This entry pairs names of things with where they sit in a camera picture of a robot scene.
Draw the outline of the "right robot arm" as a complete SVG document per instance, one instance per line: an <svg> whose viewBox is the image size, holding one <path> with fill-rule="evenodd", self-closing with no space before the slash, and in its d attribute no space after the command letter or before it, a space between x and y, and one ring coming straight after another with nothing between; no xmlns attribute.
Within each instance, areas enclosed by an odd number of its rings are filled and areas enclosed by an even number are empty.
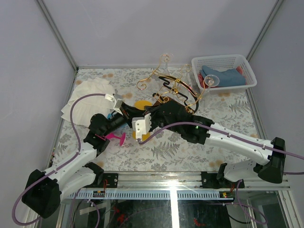
<svg viewBox="0 0 304 228"><path fill-rule="evenodd" d="M228 188L239 180L255 177L273 184L282 183L285 165L283 139L262 140L237 133L211 119L188 113L184 106L173 100L144 109L151 115L152 129L170 130L189 143L220 147L248 158L239 163L223 163L217 173L205 172L203 187Z"/></svg>

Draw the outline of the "gold wire wine glass rack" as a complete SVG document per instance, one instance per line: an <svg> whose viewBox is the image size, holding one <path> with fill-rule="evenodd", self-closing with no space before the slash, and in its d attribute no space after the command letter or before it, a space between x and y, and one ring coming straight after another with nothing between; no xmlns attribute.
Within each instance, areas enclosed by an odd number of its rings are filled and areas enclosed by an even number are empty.
<svg viewBox="0 0 304 228"><path fill-rule="evenodd" d="M183 81L185 76L189 71L192 72L192 66L190 64L182 65L180 68L180 76L175 77L172 75L165 75L162 73L162 65L159 58L159 65L151 72L151 74L144 79L141 79L137 82L136 87L139 90L145 90L147 88L147 82L153 77L156 76L158 79L163 81L162 86L159 91L153 95L153 98L156 99L159 103L166 103L169 101L169 95L173 95L177 98L178 101L182 102L185 106L185 109L188 113L194 114L199 108L199 101L207 101L207 86L204 84L203 78L203 90L200 93L194 91L192 87L189 86L186 82Z"/></svg>

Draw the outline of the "yellow plastic goblet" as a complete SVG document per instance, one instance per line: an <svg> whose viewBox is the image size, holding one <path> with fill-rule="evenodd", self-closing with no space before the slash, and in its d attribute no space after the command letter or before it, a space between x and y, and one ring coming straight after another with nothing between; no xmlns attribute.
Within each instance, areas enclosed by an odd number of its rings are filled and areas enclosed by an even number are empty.
<svg viewBox="0 0 304 228"><path fill-rule="evenodd" d="M146 100L140 100L134 103L134 107L136 107L137 109L140 110L144 110L145 106L152 106L152 103ZM142 136L142 141L145 141L148 137L150 136L150 132L148 132L147 134L144 134Z"/></svg>

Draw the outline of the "ribbed clear wine glass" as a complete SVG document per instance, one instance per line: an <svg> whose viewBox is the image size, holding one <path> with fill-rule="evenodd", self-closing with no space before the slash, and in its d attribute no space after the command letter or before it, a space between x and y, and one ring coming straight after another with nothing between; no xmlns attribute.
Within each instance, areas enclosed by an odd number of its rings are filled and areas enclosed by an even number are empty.
<svg viewBox="0 0 304 228"><path fill-rule="evenodd" d="M163 74L170 75L169 70L168 70L168 64L173 59L173 57L174 57L174 55L172 53L164 53L160 56Z"/></svg>

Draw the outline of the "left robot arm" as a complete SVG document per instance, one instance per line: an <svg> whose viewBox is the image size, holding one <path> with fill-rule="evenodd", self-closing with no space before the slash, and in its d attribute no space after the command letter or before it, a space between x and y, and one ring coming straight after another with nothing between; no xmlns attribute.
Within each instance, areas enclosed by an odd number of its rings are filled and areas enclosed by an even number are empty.
<svg viewBox="0 0 304 228"><path fill-rule="evenodd" d="M103 186L104 170L92 161L105 151L111 133L125 124L141 138L151 128L151 115L126 104L122 104L111 119L103 114L93 115L89 133L77 151L44 171L34 170L21 201L46 219L57 210L62 200L77 190L86 186Z"/></svg>

